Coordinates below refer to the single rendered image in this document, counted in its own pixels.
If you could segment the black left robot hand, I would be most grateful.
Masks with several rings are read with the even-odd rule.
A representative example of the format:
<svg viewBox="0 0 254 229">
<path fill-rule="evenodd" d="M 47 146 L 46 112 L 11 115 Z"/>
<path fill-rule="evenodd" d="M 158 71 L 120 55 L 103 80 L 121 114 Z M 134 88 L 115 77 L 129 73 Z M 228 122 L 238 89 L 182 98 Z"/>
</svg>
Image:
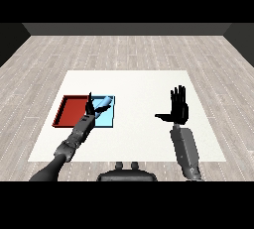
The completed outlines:
<svg viewBox="0 0 254 229">
<path fill-rule="evenodd" d="M 109 108 L 110 108 L 110 105 L 94 108 L 93 104 L 92 104 L 91 95 L 88 95 L 88 100 L 85 105 L 85 112 L 87 115 L 95 115 L 96 113 L 102 113 L 102 112 L 105 112 Z"/>
</svg>

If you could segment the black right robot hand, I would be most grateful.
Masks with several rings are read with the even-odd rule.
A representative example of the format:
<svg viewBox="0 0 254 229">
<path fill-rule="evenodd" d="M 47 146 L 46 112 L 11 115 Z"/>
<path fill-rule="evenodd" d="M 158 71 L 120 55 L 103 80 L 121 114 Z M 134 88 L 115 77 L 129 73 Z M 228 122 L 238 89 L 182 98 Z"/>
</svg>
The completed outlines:
<svg viewBox="0 0 254 229">
<path fill-rule="evenodd" d="M 156 114 L 166 122 L 184 125 L 189 119 L 189 106 L 186 103 L 186 88 L 179 86 L 171 91 L 172 110 L 170 114 Z"/>
</svg>

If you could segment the small blue can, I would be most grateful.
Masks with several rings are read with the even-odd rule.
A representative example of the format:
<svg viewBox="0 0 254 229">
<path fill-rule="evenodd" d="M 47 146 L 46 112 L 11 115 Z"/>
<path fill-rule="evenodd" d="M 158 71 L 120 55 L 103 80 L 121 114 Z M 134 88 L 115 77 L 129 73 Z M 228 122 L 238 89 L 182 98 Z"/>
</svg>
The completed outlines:
<svg viewBox="0 0 254 229">
<path fill-rule="evenodd" d="M 109 96 L 106 96 L 102 99 L 102 101 L 95 107 L 95 118 L 98 118 L 103 112 L 105 112 L 107 109 L 111 107 L 110 103 L 112 101 L 112 98 Z"/>
</svg>

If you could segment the light blue shallow open box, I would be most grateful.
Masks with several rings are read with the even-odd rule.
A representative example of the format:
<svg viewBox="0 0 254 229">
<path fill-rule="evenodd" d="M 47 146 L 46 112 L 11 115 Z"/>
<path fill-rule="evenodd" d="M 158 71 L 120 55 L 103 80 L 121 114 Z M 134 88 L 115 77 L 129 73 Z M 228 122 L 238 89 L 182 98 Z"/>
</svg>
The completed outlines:
<svg viewBox="0 0 254 229">
<path fill-rule="evenodd" d="M 92 96 L 92 104 L 95 108 L 104 97 L 109 95 L 98 95 Z M 113 109 L 114 109 L 114 97 L 109 96 L 112 98 L 110 103 L 111 107 L 103 112 L 98 118 L 95 118 L 95 127 L 96 128 L 112 128 L 113 127 Z"/>
</svg>

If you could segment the red shallow open box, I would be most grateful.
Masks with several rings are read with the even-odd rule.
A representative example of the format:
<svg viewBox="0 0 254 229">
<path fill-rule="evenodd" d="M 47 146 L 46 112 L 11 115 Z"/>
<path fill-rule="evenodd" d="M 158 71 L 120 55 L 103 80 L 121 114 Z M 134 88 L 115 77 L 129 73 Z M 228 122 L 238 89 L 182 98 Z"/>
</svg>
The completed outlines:
<svg viewBox="0 0 254 229">
<path fill-rule="evenodd" d="M 65 95 L 52 126 L 55 128 L 73 128 L 85 114 L 87 101 L 87 95 Z"/>
</svg>

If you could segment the dark grey robot body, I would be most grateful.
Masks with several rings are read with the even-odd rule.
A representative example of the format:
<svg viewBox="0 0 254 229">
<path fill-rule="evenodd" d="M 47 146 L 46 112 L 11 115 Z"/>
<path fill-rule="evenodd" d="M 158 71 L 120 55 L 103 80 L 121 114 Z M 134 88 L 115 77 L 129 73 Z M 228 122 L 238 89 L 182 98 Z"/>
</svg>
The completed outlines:
<svg viewBox="0 0 254 229">
<path fill-rule="evenodd" d="M 137 162 L 131 163 L 130 170 L 123 169 L 123 163 L 117 162 L 113 171 L 101 173 L 97 181 L 157 181 L 153 173 L 141 171 Z"/>
</svg>

